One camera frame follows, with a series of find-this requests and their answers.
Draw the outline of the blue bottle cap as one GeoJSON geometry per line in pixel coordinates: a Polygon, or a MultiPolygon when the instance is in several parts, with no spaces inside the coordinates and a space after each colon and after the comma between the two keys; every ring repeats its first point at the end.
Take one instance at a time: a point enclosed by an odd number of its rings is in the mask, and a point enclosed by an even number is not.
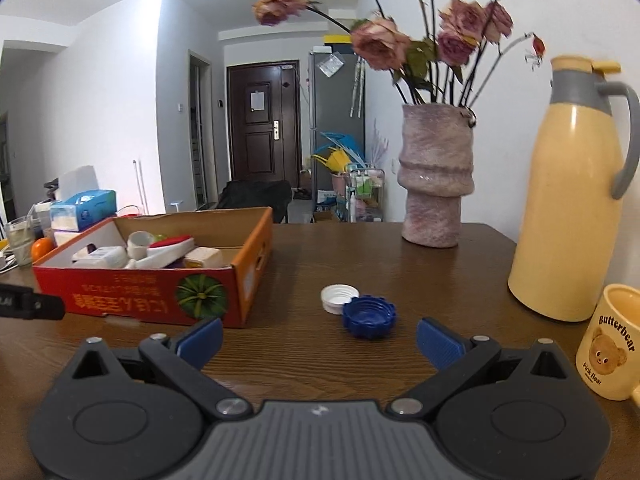
{"type": "Polygon", "coordinates": [[[396,308],[382,297],[360,296],[345,304],[344,329],[361,339],[381,339],[390,334],[397,320],[396,308]]]}

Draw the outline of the white pill bottle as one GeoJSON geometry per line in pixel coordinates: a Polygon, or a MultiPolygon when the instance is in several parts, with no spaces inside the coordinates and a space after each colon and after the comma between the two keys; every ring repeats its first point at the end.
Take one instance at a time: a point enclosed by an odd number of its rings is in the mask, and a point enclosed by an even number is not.
{"type": "Polygon", "coordinates": [[[81,269],[123,269],[129,263],[128,254],[122,246],[96,248],[90,254],[73,262],[74,268],[81,269]]]}

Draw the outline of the beige cube gadget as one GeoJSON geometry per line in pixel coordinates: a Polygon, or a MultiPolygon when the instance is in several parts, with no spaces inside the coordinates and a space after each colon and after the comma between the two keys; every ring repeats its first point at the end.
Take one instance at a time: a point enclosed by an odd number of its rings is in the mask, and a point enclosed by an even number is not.
{"type": "Polygon", "coordinates": [[[215,269],[224,266],[224,254],[218,248],[195,247],[183,258],[186,268],[215,269]]]}

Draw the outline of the red white lint brush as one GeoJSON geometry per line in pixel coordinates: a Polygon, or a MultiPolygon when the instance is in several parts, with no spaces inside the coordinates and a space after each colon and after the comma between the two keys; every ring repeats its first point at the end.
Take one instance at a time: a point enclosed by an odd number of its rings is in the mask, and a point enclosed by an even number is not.
{"type": "Polygon", "coordinates": [[[146,248],[146,256],[142,259],[130,259],[125,268],[131,270],[165,269],[194,248],[195,242],[192,236],[165,238],[146,248]]]}

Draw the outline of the white tape roll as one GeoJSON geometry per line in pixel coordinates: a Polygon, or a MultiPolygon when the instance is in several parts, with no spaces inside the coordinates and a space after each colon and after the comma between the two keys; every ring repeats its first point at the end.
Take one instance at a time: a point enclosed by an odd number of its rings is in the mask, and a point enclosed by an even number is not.
{"type": "Polygon", "coordinates": [[[146,231],[132,232],[127,240],[127,254],[130,259],[142,260],[148,256],[148,249],[155,242],[155,236],[146,231]]]}

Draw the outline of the orange fruit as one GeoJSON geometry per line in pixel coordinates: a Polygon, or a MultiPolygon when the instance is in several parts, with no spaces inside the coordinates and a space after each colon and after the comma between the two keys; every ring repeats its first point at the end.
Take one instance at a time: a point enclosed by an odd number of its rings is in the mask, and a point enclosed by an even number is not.
{"type": "Polygon", "coordinates": [[[35,240],[32,243],[32,248],[30,248],[30,256],[32,257],[32,262],[36,262],[39,259],[46,256],[49,252],[53,252],[55,250],[55,242],[51,240],[49,237],[41,237],[39,240],[35,240]]]}

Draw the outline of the clear drinking glass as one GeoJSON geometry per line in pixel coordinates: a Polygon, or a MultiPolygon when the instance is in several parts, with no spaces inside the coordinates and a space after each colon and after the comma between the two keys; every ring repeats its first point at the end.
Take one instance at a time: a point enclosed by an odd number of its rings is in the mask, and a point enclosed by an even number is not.
{"type": "Polygon", "coordinates": [[[24,216],[10,221],[6,225],[6,237],[16,263],[19,266],[29,266],[32,263],[32,244],[35,243],[30,219],[24,216]]]}

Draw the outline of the red cardboard pumpkin box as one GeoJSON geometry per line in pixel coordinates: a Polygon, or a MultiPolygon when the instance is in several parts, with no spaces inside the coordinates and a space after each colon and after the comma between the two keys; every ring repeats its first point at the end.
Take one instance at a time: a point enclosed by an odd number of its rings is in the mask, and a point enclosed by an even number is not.
{"type": "Polygon", "coordinates": [[[109,218],[32,265],[42,292],[58,296],[70,313],[124,316],[191,325],[218,316],[224,327],[245,326],[272,248],[269,207],[109,218]],[[125,247],[135,232],[191,237],[197,248],[221,251],[216,268],[83,269],[73,255],[89,245],[125,247]]]}

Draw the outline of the clear food container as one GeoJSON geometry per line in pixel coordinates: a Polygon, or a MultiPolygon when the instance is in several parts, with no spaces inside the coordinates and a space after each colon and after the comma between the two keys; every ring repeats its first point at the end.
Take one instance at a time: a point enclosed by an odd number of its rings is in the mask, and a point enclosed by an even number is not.
{"type": "Polygon", "coordinates": [[[34,205],[34,212],[32,218],[34,218],[34,225],[42,232],[46,232],[51,229],[51,210],[52,202],[40,202],[34,205]]]}

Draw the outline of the blue tissue pack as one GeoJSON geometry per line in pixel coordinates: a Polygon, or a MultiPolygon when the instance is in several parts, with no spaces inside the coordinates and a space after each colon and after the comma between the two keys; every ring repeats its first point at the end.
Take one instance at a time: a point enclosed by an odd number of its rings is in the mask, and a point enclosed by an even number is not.
{"type": "Polygon", "coordinates": [[[52,229],[82,232],[116,214],[116,193],[100,188],[93,166],[81,166],[58,177],[50,207],[52,229]]]}

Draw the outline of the small white bottle cap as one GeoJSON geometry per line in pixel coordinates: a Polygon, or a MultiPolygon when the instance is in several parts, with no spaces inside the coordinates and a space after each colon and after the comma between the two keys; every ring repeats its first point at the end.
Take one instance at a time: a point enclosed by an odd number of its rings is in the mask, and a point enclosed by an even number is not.
{"type": "Polygon", "coordinates": [[[360,292],[355,287],[346,284],[333,284],[326,286],[320,292],[323,309],[334,315],[341,315],[345,304],[357,298],[360,292]]]}

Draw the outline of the yellow thermos jug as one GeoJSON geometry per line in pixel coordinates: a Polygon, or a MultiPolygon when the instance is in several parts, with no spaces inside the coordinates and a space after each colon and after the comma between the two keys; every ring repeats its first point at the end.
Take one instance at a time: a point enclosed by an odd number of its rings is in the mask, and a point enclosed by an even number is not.
{"type": "Polygon", "coordinates": [[[551,65],[508,287],[530,310],[574,323],[593,314],[608,273],[639,165],[639,98],[608,80],[622,70],[615,61],[562,55],[551,65]]]}

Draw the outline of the yellow bear mug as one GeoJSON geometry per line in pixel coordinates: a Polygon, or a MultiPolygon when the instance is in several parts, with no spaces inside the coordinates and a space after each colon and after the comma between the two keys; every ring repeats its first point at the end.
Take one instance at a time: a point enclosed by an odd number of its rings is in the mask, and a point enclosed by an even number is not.
{"type": "Polygon", "coordinates": [[[639,339],[638,289],[606,286],[576,352],[579,376],[602,398],[638,396],[639,339]]]}

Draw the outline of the pink stone vase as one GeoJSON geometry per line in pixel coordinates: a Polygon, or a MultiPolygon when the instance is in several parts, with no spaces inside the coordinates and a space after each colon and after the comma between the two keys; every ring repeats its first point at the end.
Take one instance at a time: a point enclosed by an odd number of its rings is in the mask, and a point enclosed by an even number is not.
{"type": "Polygon", "coordinates": [[[475,115],[449,104],[405,105],[397,182],[407,191],[401,235],[431,248],[457,246],[461,201],[474,192],[475,115]]]}

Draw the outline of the black bag on floor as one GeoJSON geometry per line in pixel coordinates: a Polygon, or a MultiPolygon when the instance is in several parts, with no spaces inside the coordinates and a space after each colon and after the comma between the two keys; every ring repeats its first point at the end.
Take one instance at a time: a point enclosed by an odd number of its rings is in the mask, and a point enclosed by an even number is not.
{"type": "Polygon", "coordinates": [[[292,186],[287,180],[230,181],[219,196],[217,209],[270,207],[273,222],[288,221],[288,205],[292,202],[292,186]]]}

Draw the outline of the dark brown door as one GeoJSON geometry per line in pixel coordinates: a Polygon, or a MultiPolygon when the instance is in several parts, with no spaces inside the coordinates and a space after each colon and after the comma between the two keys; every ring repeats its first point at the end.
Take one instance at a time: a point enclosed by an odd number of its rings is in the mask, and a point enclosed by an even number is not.
{"type": "Polygon", "coordinates": [[[231,177],[299,185],[299,62],[227,68],[231,177]]]}

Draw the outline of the grey refrigerator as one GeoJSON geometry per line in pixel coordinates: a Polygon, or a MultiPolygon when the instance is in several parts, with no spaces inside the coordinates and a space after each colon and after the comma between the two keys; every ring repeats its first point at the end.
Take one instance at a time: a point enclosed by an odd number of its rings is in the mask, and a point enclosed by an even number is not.
{"type": "Polygon", "coordinates": [[[308,68],[311,155],[329,154],[331,142],[325,133],[350,136],[363,153],[363,60],[350,52],[314,50],[309,55],[308,68]]]}

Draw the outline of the yellow box on refrigerator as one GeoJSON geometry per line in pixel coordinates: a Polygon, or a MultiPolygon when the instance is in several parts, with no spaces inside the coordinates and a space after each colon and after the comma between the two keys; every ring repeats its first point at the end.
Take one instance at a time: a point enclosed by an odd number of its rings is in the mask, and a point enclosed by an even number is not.
{"type": "Polygon", "coordinates": [[[324,35],[324,44],[351,44],[352,38],[349,35],[324,35]]]}

